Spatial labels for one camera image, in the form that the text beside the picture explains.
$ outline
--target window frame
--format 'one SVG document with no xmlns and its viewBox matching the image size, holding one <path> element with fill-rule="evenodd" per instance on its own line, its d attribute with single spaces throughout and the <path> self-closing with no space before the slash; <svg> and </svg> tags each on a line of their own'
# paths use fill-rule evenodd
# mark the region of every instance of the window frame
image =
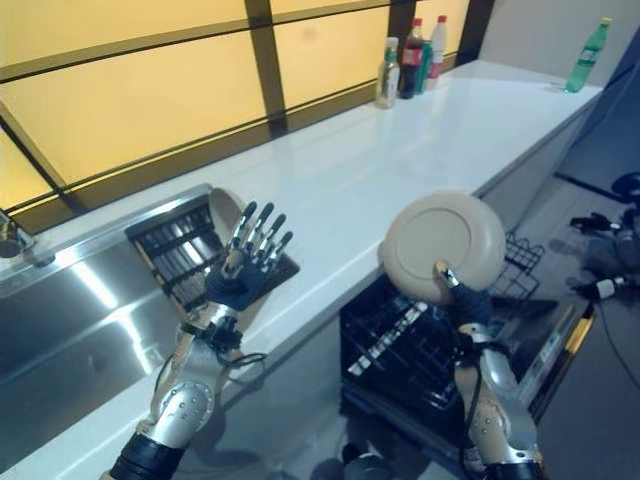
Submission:
<svg viewBox="0 0 640 480">
<path fill-rule="evenodd" d="M 133 38 L 0 68 L 0 84 L 3 84 L 113 56 L 249 31 L 266 111 L 265 118 L 221 132 L 212 132 L 206 139 L 194 140 L 188 145 L 165 151 L 160 158 L 137 159 L 78 182 L 64 184 L 16 119 L 6 108 L 0 108 L 3 130 L 51 187 L 50 193 L 12 206 L 5 210 L 6 213 L 11 214 L 29 231 L 38 233 L 137 191 L 368 103 L 374 97 L 373 75 L 371 80 L 287 109 L 274 27 L 301 20 L 389 7 L 387 35 L 399 37 L 402 48 L 403 39 L 411 29 L 416 3 L 421 1 L 429 0 L 361 0 L 273 15 L 269 0 L 245 0 L 246 20 Z M 493 3 L 494 0 L 470 0 L 459 48 L 456 53 L 445 57 L 443 71 L 478 58 Z"/>
</svg>

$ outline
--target yellow window pane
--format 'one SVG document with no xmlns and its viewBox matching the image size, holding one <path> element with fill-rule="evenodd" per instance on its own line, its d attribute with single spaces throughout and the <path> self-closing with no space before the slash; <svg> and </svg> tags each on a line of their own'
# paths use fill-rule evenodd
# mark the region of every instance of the yellow window pane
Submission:
<svg viewBox="0 0 640 480">
<path fill-rule="evenodd" d="M 298 10 L 360 3 L 362 0 L 271 0 L 271 13 L 289 13 Z"/>
<path fill-rule="evenodd" d="M 248 32 L 16 80 L 4 96 L 68 183 L 265 115 Z"/>
<path fill-rule="evenodd" d="M 0 129 L 0 207 L 13 207 L 50 190 L 5 131 Z"/>
<path fill-rule="evenodd" d="M 275 27 L 287 108 L 376 77 L 389 8 Z"/>
<path fill-rule="evenodd" d="M 246 16 L 243 0 L 0 0 L 9 65 Z"/>
<path fill-rule="evenodd" d="M 454 53 L 460 46 L 469 0 L 427 0 L 416 4 L 416 17 L 422 18 L 422 35 L 431 38 L 438 15 L 447 15 L 444 53 Z"/>
</svg>

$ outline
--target wire basket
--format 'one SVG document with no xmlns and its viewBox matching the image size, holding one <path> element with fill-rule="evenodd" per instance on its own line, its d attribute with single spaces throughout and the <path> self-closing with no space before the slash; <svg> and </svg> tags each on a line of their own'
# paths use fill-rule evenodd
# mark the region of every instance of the wire basket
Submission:
<svg viewBox="0 0 640 480">
<path fill-rule="evenodd" d="M 489 289 L 499 331 L 539 286 L 531 274 L 544 248 L 507 235 L 505 267 Z M 444 308 L 400 293 L 385 275 L 340 313 L 343 377 L 390 398 L 422 417 L 449 411 L 453 382 L 453 327 Z"/>
</svg>

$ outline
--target cable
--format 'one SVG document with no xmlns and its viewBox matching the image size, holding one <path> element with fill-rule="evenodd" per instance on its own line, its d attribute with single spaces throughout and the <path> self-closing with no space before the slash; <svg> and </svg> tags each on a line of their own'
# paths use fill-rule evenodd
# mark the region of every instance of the cable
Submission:
<svg viewBox="0 0 640 480">
<path fill-rule="evenodd" d="M 607 340 L 609 341 L 611 350 L 613 350 L 613 353 L 615 354 L 616 358 L 620 362 L 620 365 L 622 365 L 622 368 L 624 369 L 626 374 L 629 376 L 629 380 L 631 380 L 634 386 L 640 391 L 640 382 L 638 381 L 638 379 L 635 377 L 635 375 L 629 368 L 629 365 L 627 365 L 627 362 L 625 362 L 624 358 L 622 358 L 622 355 L 620 354 L 618 347 L 616 347 L 616 344 L 613 343 L 613 338 L 611 338 L 611 332 L 609 331 L 609 325 L 607 323 L 607 317 L 604 314 L 604 308 L 602 307 L 602 303 L 601 302 L 597 303 L 597 305 L 600 308 L 600 315 L 602 316 L 602 324 L 604 325 L 604 331 L 607 335 Z"/>
<path fill-rule="evenodd" d="M 468 480 L 475 480 L 473 476 L 467 470 L 467 465 L 464 463 L 464 444 L 469 438 L 469 430 L 471 430 L 471 423 L 473 422 L 473 417 L 476 414 L 476 408 L 478 407 L 478 400 L 480 398 L 480 389 L 482 388 L 482 372 L 480 371 L 480 365 L 478 365 L 478 359 L 476 358 L 473 362 L 473 366 L 476 369 L 476 384 L 473 387 L 473 397 L 471 397 L 471 405 L 469 407 L 469 414 L 467 415 L 467 420 L 464 424 L 464 432 L 462 434 L 462 439 L 460 441 L 460 449 L 458 450 L 458 461 L 460 462 L 460 466 L 462 467 L 462 471 L 464 472 L 464 476 L 467 477 Z"/>
<path fill-rule="evenodd" d="M 169 362 L 171 361 L 172 358 L 173 358 L 173 353 L 171 355 L 169 355 L 167 357 L 167 359 L 164 361 L 164 363 L 162 364 L 162 367 L 160 368 L 160 371 L 158 372 L 158 376 L 156 377 L 156 384 L 153 387 L 153 391 L 154 392 L 158 390 L 158 386 L 160 385 L 160 378 L 162 378 L 162 374 L 167 369 L 167 365 L 169 365 Z"/>
<path fill-rule="evenodd" d="M 241 357 L 235 358 L 233 360 L 227 360 L 220 352 L 216 352 L 216 358 L 218 362 L 223 367 L 226 368 L 241 368 L 252 365 L 254 363 L 263 362 L 267 358 L 266 353 L 249 353 L 247 355 L 242 355 Z"/>
</svg>

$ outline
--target robotic arm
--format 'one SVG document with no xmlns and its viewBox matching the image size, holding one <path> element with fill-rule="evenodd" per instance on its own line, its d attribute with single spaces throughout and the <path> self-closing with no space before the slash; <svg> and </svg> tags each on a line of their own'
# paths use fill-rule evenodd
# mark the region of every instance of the robotic arm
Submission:
<svg viewBox="0 0 640 480">
<path fill-rule="evenodd" d="M 487 330 L 488 295 L 460 283 L 446 262 L 436 262 L 436 270 L 454 299 L 460 334 L 454 378 L 465 406 L 465 436 L 472 444 L 467 446 L 475 446 L 464 455 L 461 450 L 462 465 L 489 480 L 548 480 L 535 423 L 516 398 L 518 383 L 507 352 Z"/>
<path fill-rule="evenodd" d="M 242 338 L 235 325 L 239 312 L 260 296 L 293 234 L 285 233 L 276 243 L 286 217 L 279 215 L 265 232 L 273 204 L 252 223 L 256 208 L 255 202 L 247 206 L 221 260 L 212 266 L 205 282 L 209 303 L 197 319 L 182 326 L 176 349 L 158 377 L 149 415 L 101 480 L 169 480 L 191 438 L 213 412 L 215 379 L 221 371 L 262 358 L 232 358 Z"/>
</svg>

